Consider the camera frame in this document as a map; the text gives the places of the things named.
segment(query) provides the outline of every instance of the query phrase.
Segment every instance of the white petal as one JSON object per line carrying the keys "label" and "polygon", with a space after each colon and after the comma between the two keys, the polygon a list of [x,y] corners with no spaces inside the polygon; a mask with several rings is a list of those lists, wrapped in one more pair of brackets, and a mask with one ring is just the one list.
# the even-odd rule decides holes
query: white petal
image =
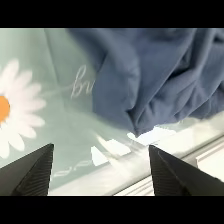
{"label": "white petal", "polygon": [[25,101],[34,98],[41,91],[41,85],[39,83],[32,84],[24,90],[20,90],[15,94],[10,94],[10,103],[14,104],[17,101]]}
{"label": "white petal", "polygon": [[13,89],[10,91],[10,96],[15,94],[16,92],[24,89],[32,80],[32,71],[24,71],[21,72],[20,76],[15,79],[13,82]]}
{"label": "white petal", "polygon": [[45,121],[34,114],[26,114],[21,111],[12,110],[10,116],[25,122],[27,125],[31,127],[42,127],[45,125]]}
{"label": "white petal", "polygon": [[8,158],[9,156],[9,144],[7,139],[3,135],[1,128],[0,128],[0,156],[3,159]]}
{"label": "white petal", "polygon": [[9,144],[19,151],[24,151],[25,145],[21,136],[6,123],[3,123],[1,125],[1,128],[4,133],[4,136],[8,139]]}
{"label": "white petal", "polygon": [[0,93],[8,92],[12,89],[12,83],[19,70],[18,60],[10,61],[2,71],[0,78]]}
{"label": "white petal", "polygon": [[30,101],[17,101],[12,104],[13,108],[18,111],[37,111],[46,106],[46,101],[42,99],[35,99]]}
{"label": "white petal", "polygon": [[27,138],[36,138],[36,132],[31,128],[29,125],[26,123],[18,120],[18,119],[13,119],[9,118],[7,120],[7,124],[12,128],[15,132],[18,134],[27,137]]}

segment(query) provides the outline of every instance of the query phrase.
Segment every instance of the white daisy print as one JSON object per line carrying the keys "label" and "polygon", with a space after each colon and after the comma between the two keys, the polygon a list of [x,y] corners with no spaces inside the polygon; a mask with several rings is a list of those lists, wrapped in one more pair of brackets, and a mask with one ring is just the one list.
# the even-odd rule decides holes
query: white daisy print
{"label": "white daisy print", "polygon": [[33,114],[46,106],[38,97],[41,85],[31,84],[31,71],[18,73],[18,60],[10,61],[0,71],[0,157],[4,159],[9,156],[10,145],[23,151],[22,137],[36,138],[34,128],[45,124],[42,118]]}

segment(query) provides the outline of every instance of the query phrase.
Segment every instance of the daisy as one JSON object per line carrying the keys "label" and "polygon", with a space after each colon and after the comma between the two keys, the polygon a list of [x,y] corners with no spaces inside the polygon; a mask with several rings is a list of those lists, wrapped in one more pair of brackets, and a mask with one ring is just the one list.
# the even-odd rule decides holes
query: daisy
{"label": "daisy", "polygon": [[34,127],[41,127],[44,120],[33,112],[46,106],[37,98],[41,91],[39,83],[30,84],[31,71],[19,75],[18,60],[10,61],[0,72],[0,157],[9,156],[9,146],[19,151],[25,149],[22,139],[36,138]]}

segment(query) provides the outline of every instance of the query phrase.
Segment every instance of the orange flower center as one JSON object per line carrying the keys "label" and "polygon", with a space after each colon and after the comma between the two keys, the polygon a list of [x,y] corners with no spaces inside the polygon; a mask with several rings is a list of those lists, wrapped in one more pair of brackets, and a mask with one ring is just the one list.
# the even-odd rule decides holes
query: orange flower center
{"label": "orange flower center", "polygon": [[5,121],[5,119],[9,116],[9,112],[9,101],[4,96],[0,96],[0,123]]}

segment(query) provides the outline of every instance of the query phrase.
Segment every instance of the blue garment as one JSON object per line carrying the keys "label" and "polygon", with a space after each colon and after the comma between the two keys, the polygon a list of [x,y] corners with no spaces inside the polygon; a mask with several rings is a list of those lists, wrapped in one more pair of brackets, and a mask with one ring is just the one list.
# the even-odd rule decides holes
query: blue garment
{"label": "blue garment", "polygon": [[93,110],[137,136],[224,109],[223,28],[70,28],[98,75]]}

